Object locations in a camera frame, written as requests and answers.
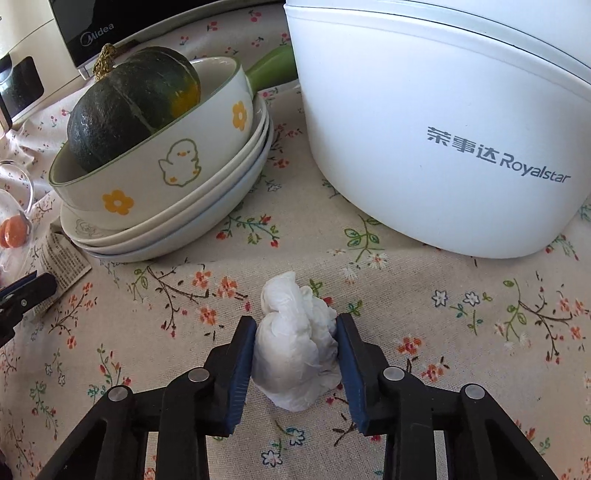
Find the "pumpkin stem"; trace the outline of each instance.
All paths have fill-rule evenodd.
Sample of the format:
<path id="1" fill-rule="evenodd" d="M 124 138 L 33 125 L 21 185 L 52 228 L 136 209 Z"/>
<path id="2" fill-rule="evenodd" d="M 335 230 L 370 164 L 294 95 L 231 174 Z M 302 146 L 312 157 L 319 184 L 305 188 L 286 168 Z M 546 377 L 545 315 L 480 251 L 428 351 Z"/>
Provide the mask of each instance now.
<path id="1" fill-rule="evenodd" d="M 95 74 L 96 81 L 103 79 L 113 70 L 115 65 L 115 58 L 117 57 L 117 49 L 111 43 L 105 44 L 99 53 L 99 58 L 96 59 L 92 73 Z"/>

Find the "floral tablecloth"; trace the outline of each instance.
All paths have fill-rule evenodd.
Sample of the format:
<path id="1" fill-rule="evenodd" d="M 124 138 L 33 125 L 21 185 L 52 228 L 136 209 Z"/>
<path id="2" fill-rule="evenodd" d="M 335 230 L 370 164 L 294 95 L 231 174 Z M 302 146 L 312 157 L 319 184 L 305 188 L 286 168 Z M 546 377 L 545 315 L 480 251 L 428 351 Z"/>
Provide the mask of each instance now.
<path id="1" fill-rule="evenodd" d="M 274 4 L 150 44 L 189 58 L 237 56 L 248 67 L 289 40 Z M 0 350 L 0 447 L 15 477 L 35 477 L 112 385 L 157 388 L 202 365 L 241 315 L 261 318 L 263 283 L 294 270 L 300 284 L 353 314 L 391 365 L 450 390 L 480 383 L 561 480 L 591 479 L 591 202 L 530 257 L 484 260 L 423 245 L 357 210 L 323 178 L 300 93 L 297 85 L 262 93 L 276 140 L 239 209 L 153 262 L 89 258 L 91 272 Z M 35 178 L 36 223 L 59 214 L 45 178 L 81 94 L 37 113 L 0 144 Z M 5 188 L 24 201 L 21 182 L 10 180 Z M 466 221 L 485 214 L 468 209 Z M 434 205 L 432 215 L 444 212 Z M 357 433 L 340 386 L 293 414 L 251 384 L 235 434 L 207 444 L 214 479 L 359 479 L 382 476 L 385 439 Z M 154 453 L 155 436 L 145 479 L 154 478 Z M 442 465 L 441 449 L 438 457 Z"/>

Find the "midea logo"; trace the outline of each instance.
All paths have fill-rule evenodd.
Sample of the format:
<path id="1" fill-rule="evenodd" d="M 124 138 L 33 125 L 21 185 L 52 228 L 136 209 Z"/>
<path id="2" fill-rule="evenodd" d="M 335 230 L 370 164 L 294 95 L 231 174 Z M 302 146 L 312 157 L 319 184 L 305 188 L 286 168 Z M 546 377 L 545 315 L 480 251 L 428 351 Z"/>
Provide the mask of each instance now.
<path id="1" fill-rule="evenodd" d="M 84 32 L 80 36 L 80 43 L 83 47 L 88 47 L 91 43 L 97 40 L 99 37 L 102 37 L 105 33 L 108 33 L 109 30 L 113 30 L 115 27 L 113 24 L 109 24 L 108 27 L 99 28 L 96 32 Z"/>

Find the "stacked plates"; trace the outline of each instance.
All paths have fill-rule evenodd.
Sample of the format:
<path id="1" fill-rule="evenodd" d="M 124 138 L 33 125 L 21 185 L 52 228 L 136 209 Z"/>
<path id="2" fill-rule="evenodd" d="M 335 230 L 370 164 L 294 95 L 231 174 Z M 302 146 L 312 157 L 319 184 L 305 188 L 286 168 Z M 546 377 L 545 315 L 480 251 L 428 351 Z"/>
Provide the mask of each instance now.
<path id="1" fill-rule="evenodd" d="M 91 225 L 63 203 L 64 233 L 89 255 L 107 261 L 139 262 L 168 254 L 204 235 L 236 208 L 261 174 L 272 142 L 271 116 L 265 102 L 256 97 L 249 140 L 199 188 L 154 217 L 123 231 Z"/>

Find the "crumpled paper towel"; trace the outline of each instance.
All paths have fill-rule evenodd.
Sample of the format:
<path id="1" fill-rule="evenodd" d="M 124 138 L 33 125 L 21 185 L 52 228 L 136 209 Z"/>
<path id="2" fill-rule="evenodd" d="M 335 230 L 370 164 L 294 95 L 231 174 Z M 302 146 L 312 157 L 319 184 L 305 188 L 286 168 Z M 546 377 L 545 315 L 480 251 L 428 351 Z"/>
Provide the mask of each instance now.
<path id="1" fill-rule="evenodd" d="M 333 338 L 337 313 L 310 287 L 300 288 L 294 272 L 265 283 L 261 307 L 252 380 L 278 407 L 305 410 L 341 380 Z"/>

